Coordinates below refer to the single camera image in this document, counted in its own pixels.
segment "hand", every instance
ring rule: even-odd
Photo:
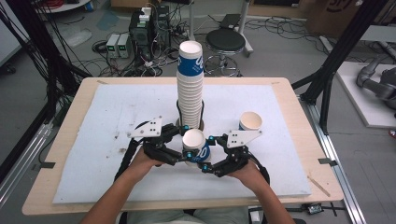
[[[134,181],[139,182],[150,171],[151,167],[162,164],[163,162],[150,159],[141,147],[125,173],[127,173]]]
[[[253,192],[257,192],[263,184],[268,185],[256,164],[251,160],[242,169],[228,175],[239,179],[245,187]]]

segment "stack of paper cups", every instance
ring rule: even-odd
[[[184,41],[180,44],[177,67],[177,94],[181,125],[199,128],[203,83],[202,46],[196,41]]]

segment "floor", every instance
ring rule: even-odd
[[[92,38],[73,48],[73,51],[86,68],[98,76],[100,71],[106,68],[106,64],[100,60],[98,54],[92,52],[92,44],[107,39],[113,32],[126,32],[129,25],[128,15],[120,12],[111,13],[106,7],[102,7],[91,13],[79,9],[60,13],[55,19],[66,27],[77,26],[92,32]],[[215,22],[208,20],[210,20],[208,17],[196,19],[196,24],[205,23],[195,32],[197,41],[203,44],[207,31],[217,26]],[[315,38],[281,34],[277,33],[278,31],[271,28],[267,30],[262,23],[255,21],[247,26],[245,35],[254,48],[254,53],[249,58],[243,54],[234,56],[244,77],[286,77],[292,83],[317,71],[326,60],[327,54]],[[370,59],[377,54],[385,55],[380,49],[368,46],[371,46],[370,43],[359,43],[348,60],[370,62]],[[210,51],[204,50],[204,56],[209,54]],[[72,55],[71,60],[75,61],[76,57]],[[17,68],[17,72],[9,74],[5,68],[1,68],[0,71],[0,92],[3,96],[0,98],[0,135],[2,136],[0,162],[4,161],[47,100],[46,83],[37,73],[28,56],[20,51],[9,62]],[[121,60],[118,61],[118,65],[124,66],[128,62]],[[387,58],[383,63],[393,63],[393,61]],[[175,63],[165,66],[162,76],[174,77],[176,66]],[[302,87],[296,90],[296,93],[302,93],[305,89],[306,87]],[[318,99],[318,108],[320,108],[320,99]],[[329,133],[366,222],[396,223],[396,177],[389,174],[396,168],[396,140],[389,137],[386,129],[364,126],[337,78],[334,79],[332,86]],[[43,148],[41,158],[45,158],[49,148]],[[38,173],[35,164],[38,164],[38,158],[35,158],[1,208],[1,222],[78,222],[83,214],[27,217],[21,213],[21,207]],[[334,202],[334,206],[343,207],[343,204]],[[347,213],[343,210],[334,213],[326,209],[323,213],[312,216],[305,212],[291,212],[291,215],[304,219],[306,223],[350,223]]]

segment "black stool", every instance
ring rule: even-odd
[[[209,32],[206,36],[206,46],[218,55],[206,59],[205,72],[214,76],[231,77],[235,74],[239,76],[238,64],[228,56],[241,52],[245,43],[245,38],[231,29]]]

